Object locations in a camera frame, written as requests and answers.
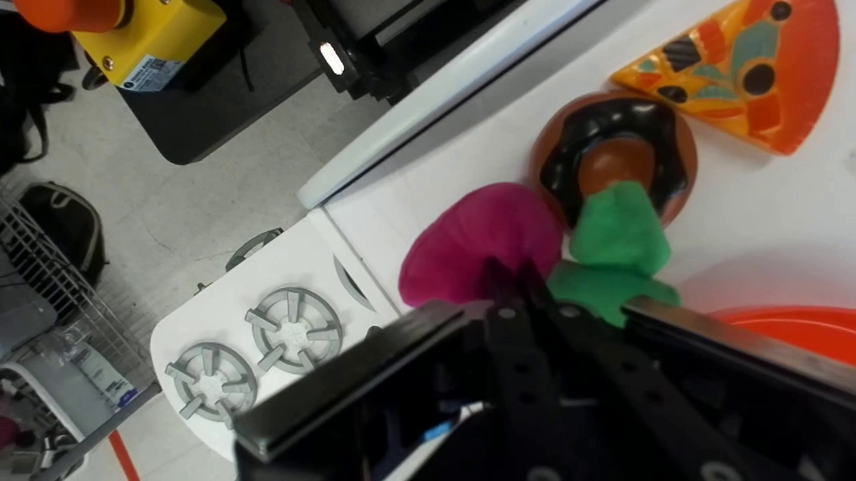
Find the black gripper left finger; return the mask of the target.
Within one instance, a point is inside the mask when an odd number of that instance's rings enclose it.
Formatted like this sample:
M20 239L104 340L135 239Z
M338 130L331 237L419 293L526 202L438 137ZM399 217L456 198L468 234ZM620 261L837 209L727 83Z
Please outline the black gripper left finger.
M444 427L428 465L486 456L485 302L426 305L235 420L238 465L403 465Z

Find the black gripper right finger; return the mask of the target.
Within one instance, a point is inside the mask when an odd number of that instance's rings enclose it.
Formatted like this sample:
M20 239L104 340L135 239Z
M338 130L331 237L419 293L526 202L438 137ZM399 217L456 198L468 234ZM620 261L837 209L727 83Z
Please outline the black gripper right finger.
M794 388L846 412L856 409L854 365L647 297L632 300L625 312L640 328L682 341L711 357L739 364L761 378Z

